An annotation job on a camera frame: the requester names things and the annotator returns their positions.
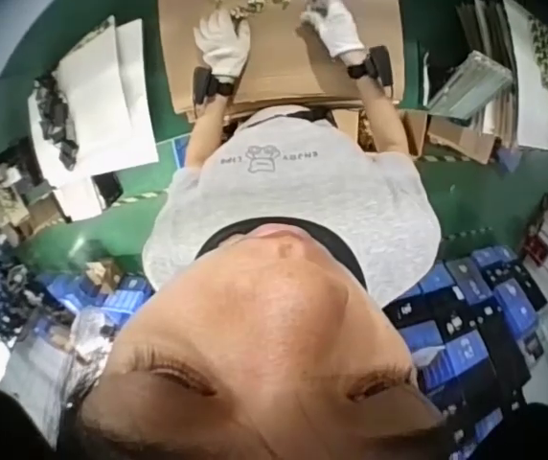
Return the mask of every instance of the white paper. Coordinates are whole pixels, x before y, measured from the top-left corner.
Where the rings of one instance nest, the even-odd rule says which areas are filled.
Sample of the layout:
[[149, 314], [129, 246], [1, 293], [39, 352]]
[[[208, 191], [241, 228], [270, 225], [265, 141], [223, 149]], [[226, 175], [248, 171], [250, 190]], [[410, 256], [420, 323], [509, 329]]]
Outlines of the white paper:
[[64, 185], [53, 193], [63, 214], [72, 221], [91, 219], [102, 213], [98, 192], [91, 179]]
[[142, 20], [125, 24], [117, 29], [116, 34], [119, 75], [124, 105], [128, 109], [130, 120], [130, 129], [123, 133], [120, 140], [93, 151], [85, 151], [79, 139], [80, 154], [77, 165], [73, 171], [67, 171], [58, 159], [58, 148], [42, 137], [35, 93], [28, 100], [35, 155], [43, 176], [53, 187], [61, 187], [92, 175], [156, 163], [159, 160], [148, 112]]
[[97, 153], [97, 149], [131, 132], [115, 28], [107, 28], [62, 59], [57, 82], [74, 119], [81, 146], [79, 155]]
[[548, 150], [548, 89], [542, 86], [534, 56], [530, 17], [512, 0], [504, 7], [511, 25], [518, 87], [517, 143], [520, 147]]

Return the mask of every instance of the black tool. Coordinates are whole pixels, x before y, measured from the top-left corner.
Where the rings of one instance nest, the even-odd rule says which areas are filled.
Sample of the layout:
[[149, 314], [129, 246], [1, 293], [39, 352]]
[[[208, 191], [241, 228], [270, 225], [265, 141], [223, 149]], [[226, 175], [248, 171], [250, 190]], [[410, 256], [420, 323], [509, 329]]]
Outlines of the black tool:
[[366, 60], [361, 64], [348, 67], [347, 72], [353, 80], [358, 80], [366, 75], [374, 81], [380, 80], [383, 88], [391, 86], [393, 92], [391, 57], [389, 56], [389, 50], [384, 45], [370, 48]]
[[221, 83], [208, 67], [195, 67], [194, 70], [194, 106], [202, 105], [215, 94], [232, 96], [235, 86], [233, 83]]

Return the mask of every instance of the black box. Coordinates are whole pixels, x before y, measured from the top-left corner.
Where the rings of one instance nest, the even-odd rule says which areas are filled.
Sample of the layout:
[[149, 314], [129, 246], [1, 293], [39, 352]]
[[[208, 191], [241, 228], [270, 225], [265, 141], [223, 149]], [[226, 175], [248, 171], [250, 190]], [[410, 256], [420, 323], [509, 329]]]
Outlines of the black box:
[[422, 295], [396, 300], [385, 307], [383, 311], [396, 329], [407, 328], [434, 319], [433, 313], [429, 310]]

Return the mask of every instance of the hand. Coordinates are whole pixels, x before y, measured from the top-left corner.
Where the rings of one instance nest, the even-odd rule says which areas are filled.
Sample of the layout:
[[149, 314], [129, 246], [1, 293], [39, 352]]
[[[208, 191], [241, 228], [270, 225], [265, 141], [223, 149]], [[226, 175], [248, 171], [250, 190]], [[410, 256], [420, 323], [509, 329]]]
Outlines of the hand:
[[308, 0], [302, 22], [309, 23], [319, 34], [332, 58], [348, 65], [357, 65], [366, 57], [353, 16], [342, 0]]
[[238, 33], [227, 10], [215, 11], [208, 20], [202, 19], [194, 29], [195, 43], [204, 53], [204, 62], [216, 77], [236, 79], [248, 60], [251, 30], [246, 20], [238, 26]]

